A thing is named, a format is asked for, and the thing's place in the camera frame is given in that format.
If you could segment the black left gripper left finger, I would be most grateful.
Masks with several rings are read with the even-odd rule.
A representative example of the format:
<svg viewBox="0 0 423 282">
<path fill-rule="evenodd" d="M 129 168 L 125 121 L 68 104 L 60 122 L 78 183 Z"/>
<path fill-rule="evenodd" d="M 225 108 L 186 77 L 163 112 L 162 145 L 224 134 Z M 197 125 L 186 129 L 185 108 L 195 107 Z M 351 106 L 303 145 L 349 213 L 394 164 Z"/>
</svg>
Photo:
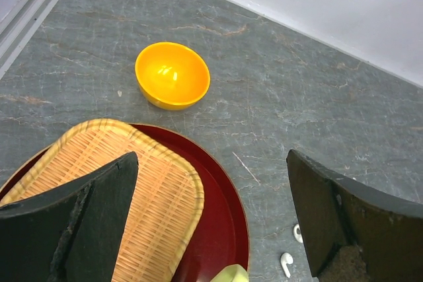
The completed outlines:
<svg viewBox="0 0 423 282">
<path fill-rule="evenodd" d="M 111 281 L 138 173 L 126 153 L 1 207 L 2 281 Z"/>
</svg>

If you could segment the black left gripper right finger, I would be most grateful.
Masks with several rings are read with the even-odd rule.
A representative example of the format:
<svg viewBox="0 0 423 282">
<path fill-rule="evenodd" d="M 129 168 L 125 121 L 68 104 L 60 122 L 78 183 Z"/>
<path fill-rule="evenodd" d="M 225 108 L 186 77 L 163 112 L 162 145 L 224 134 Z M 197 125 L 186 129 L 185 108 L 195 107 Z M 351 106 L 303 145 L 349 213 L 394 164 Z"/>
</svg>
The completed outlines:
<svg viewBox="0 0 423 282">
<path fill-rule="evenodd" d="M 422 204 L 329 170 L 294 149 L 286 162 L 313 277 L 422 280 Z"/>
</svg>

